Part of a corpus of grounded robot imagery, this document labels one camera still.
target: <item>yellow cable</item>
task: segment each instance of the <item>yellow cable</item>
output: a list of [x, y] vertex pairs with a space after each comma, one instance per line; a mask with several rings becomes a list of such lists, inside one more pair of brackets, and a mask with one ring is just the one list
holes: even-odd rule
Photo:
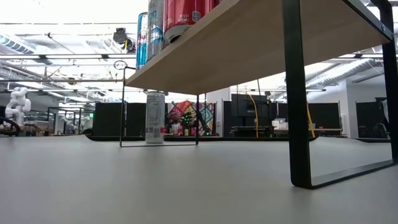
[[308, 102], [307, 102], [307, 116], [308, 116], [308, 121], [310, 122], [310, 129], [311, 129], [312, 137], [315, 138], [315, 132], [313, 131], [310, 108], [308, 107]]
[[254, 102], [253, 97], [250, 96], [251, 101], [253, 101], [254, 104], [254, 112], [256, 113], [256, 137], [259, 137], [259, 118], [257, 117], [257, 106], [256, 106], [256, 102]]

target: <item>red can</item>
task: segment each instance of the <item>red can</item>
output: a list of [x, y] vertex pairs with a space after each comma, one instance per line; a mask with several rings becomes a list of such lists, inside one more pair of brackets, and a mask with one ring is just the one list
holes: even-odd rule
[[216, 6], [216, 0], [165, 0], [164, 2], [164, 37], [168, 43], [176, 40]]

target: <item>colorful artwork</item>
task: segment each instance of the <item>colorful artwork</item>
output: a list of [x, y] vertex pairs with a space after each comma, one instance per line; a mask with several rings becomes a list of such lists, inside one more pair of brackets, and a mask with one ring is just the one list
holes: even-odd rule
[[[193, 124], [196, 121], [196, 106], [196, 103], [188, 100], [179, 103], [167, 103], [167, 114], [169, 117], [167, 122], [170, 122], [170, 118], [175, 121], [182, 121], [186, 114], [191, 114], [191, 122]], [[206, 106], [204, 103], [199, 103], [199, 111], [202, 118], [199, 122], [199, 135], [201, 136], [206, 134], [202, 123], [205, 123], [210, 134], [213, 134], [214, 107], [214, 103], [207, 103]]]

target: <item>wooden tabletop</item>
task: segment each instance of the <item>wooden tabletop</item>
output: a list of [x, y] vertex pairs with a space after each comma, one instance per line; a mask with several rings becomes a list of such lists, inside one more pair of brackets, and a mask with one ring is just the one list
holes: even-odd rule
[[[384, 44], [392, 37], [359, 0], [301, 0], [301, 7], [306, 65]], [[126, 84], [208, 93], [285, 71], [283, 43], [282, 1], [223, 1]]]
[[[274, 129], [274, 132], [288, 132], [288, 129]], [[314, 131], [342, 131], [341, 128], [315, 128]]]

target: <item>aluminum can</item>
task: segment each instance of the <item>aluminum can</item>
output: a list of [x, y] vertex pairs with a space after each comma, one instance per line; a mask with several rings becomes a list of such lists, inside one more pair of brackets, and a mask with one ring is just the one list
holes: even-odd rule
[[136, 70], [147, 63], [148, 13], [138, 15]]
[[172, 43], [215, 7], [215, 0], [164, 0], [165, 41]]
[[150, 144], [163, 144], [165, 133], [164, 93], [157, 91], [148, 92], [146, 106], [145, 142]]
[[163, 38], [164, 0], [149, 0], [147, 61], [164, 48]]

